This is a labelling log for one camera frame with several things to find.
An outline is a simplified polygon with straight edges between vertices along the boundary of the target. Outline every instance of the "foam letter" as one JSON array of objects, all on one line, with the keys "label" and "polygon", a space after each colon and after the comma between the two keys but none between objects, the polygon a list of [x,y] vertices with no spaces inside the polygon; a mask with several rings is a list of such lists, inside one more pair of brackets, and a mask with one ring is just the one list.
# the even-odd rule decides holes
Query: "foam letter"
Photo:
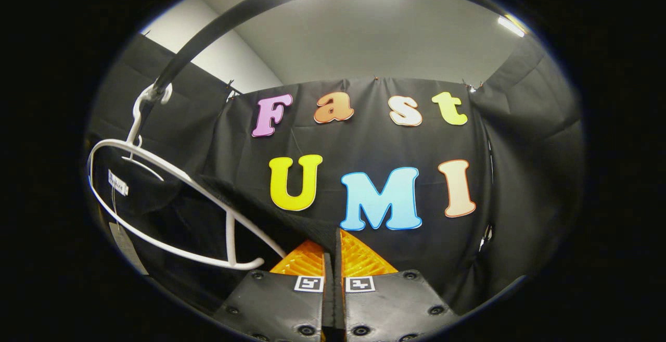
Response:
[{"label": "foam letter", "polygon": [[259,100],[257,103],[257,105],[259,105],[257,127],[254,129],[254,131],[252,131],[252,136],[257,137],[273,135],[275,128],[271,124],[271,120],[273,120],[276,124],[280,123],[280,121],[283,119],[283,113],[285,112],[285,107],[283,107],[283,105],[278,105],[277,107],[275,107],[275,105],[284,104],[288,107],[292,102],[293,98],[288,94],[263,98],[262,100]]},{"label": "foam letter", "polygon": [[393,110],[388,115],[395,124],[419,126],[423,122],[423,116],[414,109],[418,107],[418,104],[411,97],[392,96],[388,100],[388,106]]},{"label": "foam letter", "polygon": [[287,193],[287,169],[293,164],[289,157],[277,157],[268,163],[271,167],[271,199],[287,211],[302,211],[314,202],[317,191],[317,166],[323,161],[319,155],[305,155],[298,159],[303,166],[303,190],[298,196]]},{"label": "foam letter", "polygon": [[439,95],[434,96],[432,102],[440,105],[442,118],[449,124],[460,125],[467,122],[467,116],[464,114],[458,114],[456,110],[456,105],[462,104],[459,98],[451,97],[451,94],[448,92],[442,92]]},{"label": "foam letter", "polygon": [[314,121],[316,123],[329,123],[336,121],[345,121],[354,114],[349,102],[349,95],[344,92],[331,92],[317,100],[319,108],[314,111]]},{"label": "foam letter", "polygon": [[476,209],[476,204],[469,200],[469,185],[465,172],[468,167],[469,163],[465,160],[447,161],[437,167],[446,176],[446,186],[449,188],[449,207],[444,211],[447,217],[464,216]]},{"label": "foam letter", "polygon": [[379,228],[383,217],[391,208],[391,218],[386,227],[391,230],[416,229],[421,226],[421,218],[416,215],[414,200],[414,180],[418,169],[402,167],[394,169],[388,176],[381,194],[366,173],[350,173],[342,176],[347,186],[347,216],[340,223],[344,230],[362,230],[366,223],[361,221],[361,208],[373,229]]}]

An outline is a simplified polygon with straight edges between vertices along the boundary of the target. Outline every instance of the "white wall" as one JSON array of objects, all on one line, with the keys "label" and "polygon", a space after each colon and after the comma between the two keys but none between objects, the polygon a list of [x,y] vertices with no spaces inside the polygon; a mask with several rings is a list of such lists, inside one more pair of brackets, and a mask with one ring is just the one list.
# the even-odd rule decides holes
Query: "white wall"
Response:
[{"label": "white wall", "polygon": [[[218,14],[204,1],[183,0],[155,19],[141,33],[178,53],[192,36],[216,17]],[[199,53],[192,62],[224,82],[234,79],[232,86],[242,93],[283,85],[233,30]]]}]

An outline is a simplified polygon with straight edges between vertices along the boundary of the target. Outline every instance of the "clothes hanger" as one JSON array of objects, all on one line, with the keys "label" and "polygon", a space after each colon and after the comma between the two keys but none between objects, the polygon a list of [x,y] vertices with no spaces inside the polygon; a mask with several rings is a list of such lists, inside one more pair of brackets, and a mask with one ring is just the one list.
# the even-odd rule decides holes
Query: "clothes hanger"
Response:
[{"label": "clothes hanger", "polygon": [[[261,240],[263,240],[268,246],[270,246],[280,257],[285,257],[285,251],[274,241],[272,240],[264,231],[262,231],[260,228],[258,228],[252,221],[247,219],[247,217],[243,216],[240,212],[236,211],[233,209],[231,206],[225,204],[221,200],[217,199],[214,197],[209,191],[207,191],[203,186],[199,185],[197,182],[195,182],[187,173],[179,169],[178,167],[174,166],[170,162],[162,159],[161,157],[155,155],[152,152],[149,152],[143,148],[141,148],[141,144],[143,140],[141,140],[141,137],[138,136],[138,145],[134,144],[136,134],[138,133],[138,129],[141,126],[141,119],[142,119],[142,113],[141,113],[141,106],[142,102],[144,100],[153,98],[152,94],[155,92],[155,89],[153,88],[154,84],[151,84],[148,86],[143,92],[136,98],[134,107],[133,107],[133,117],[134,117],[134,122],[132,124],[132,127],[129,131],[129,134],[127,135],[127,140],[126,141],[120,141],[120,140],[102,140],[99,141],[91,150],[90,155],[88,155],[88,161],[86,162],[86,174],[88,174],[88,183],[90,185],[91,190],[93,191],[93,194],[97,198],[98,202],[101,204],[101,206],[124,228],[127,230],[131,231],[134,233],[137,237],[142,238],[146,242],[159,247],[160,249],[166,250],[168,252],[171,252],[174,255],[178,255],[180,257],[185,257],[185,259],[190,259],[193,261],[198,261],[199,263],[204,263],[204,264],[210,264],[214,265],[216,267],[220,268],[228,268],[228,269],[236,269],[236,270],[241,270],[241,271],[248,271],[251,269],[256,269],[259,266],[261,266],[264,263],[264,259],[258,257],[254,259],[253,261],[250,261],[249,263],[238,263],[236,261],[236,235],[235,235],[235,223],[238,221],[241,225],[245,226],[248,230],[252,231],[257,237],[259,237]],[[173,87],[171,84],[167,86],[164,95],[162,95],[160,102],[164,105],[169,102],[169,98],[171,97],[171,93],[173,92]],[[211,200],[214,202],[218,207],[224,209],[226,211],[226,252],[227,252],[227,259],[226,261],[220,260],[220,259],[214,259],[212,257],[207,257],[207,256],[202,256],[198,254],[194,254],[193,252],[189,252],[186,250],[182,250],[176,247],[173,247],[171,245],[168,245],[164,242],[161,242],[160,240],[157,240],[156,238],[150,237],[149,235],[143,233],[142,231],[138,230],[134,226],[131,226],[131,224],[127,223],[127,221],[124,221],[122,217],[120,217],[116,211],[115,208],[109,207],[109,205],[104,202],[102,197],[97,193],[97,190],[95,190],[95,187],[93,186],[93,163],[95,161],[95,152],[100,150],[100,148],[103,147],[114,147],[114,148],[119,148],[121,150],[126,150],[127,152],[130,153],[129,157],[122,157],[125,161],[130,161],[131,163],[137,164],[138,166],[142,167],[143,169],[147,169],[150,173],[154,174],[158,179],[164,181],[164,179],[157,174],[153,169],[150,167],[146,166],[143,164],[143,162],[139,162],[135,160],[135,155],[140,157],[142,160],[149,162],[155,167],[158,167],[159,169],[162,169],[163,171],[175,176],[177,179],[183,181],[186,185],[192,187],[194,190],[198,191],[202,195],[204,195],[208,200]]]}]

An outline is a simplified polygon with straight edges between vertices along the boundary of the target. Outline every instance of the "letter m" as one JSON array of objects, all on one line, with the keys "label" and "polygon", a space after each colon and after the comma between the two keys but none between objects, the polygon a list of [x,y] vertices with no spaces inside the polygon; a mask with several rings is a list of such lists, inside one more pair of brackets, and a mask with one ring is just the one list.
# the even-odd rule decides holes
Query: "letter m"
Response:
[{"label": "letter m", "polygon": [[342,176],[347,186],[347,216],[340,223],[344,230],[363,230],[366,223],[361,221],[361,208],[373,229],[378,229],[391,208],[391,218],[386,227],[391,230],[416,229],[421,226],[421,218],[416,215],[414,200],[414,180],[418,169],[402,167],[394,169],[388,176],[381,194],[366,173],[350,173]]}]

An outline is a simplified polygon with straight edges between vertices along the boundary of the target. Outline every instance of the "screw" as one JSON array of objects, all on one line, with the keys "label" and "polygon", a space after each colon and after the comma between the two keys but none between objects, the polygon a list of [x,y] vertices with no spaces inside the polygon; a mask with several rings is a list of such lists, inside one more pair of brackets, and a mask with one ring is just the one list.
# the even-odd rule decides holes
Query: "screw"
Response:
[{"label": "screw", "polygon": [[304,326],[298,328],[298,333],[301,333],[302,335],[313,335],[314,334],[314,328],[309,326],[309,325],[304,325]]},{"label": "screw", "polygon": [[354,335],[366,335],[370,332],[369,327],[355,327],[354,330],[352,330],[352,333]]},{"label": "screw", "polygon": [[444,307],[442,306],[435,306],[432,307],[431,309],[428,310],[428,313],[430,314],[440,314],[444,311]]},{"label": "screw", "polygon": [[399,342],[404,342],[405,340],[410,340],[412,338],[416,338],[416,334],[407,334],[403,336],[402,338],[399,339]]}]

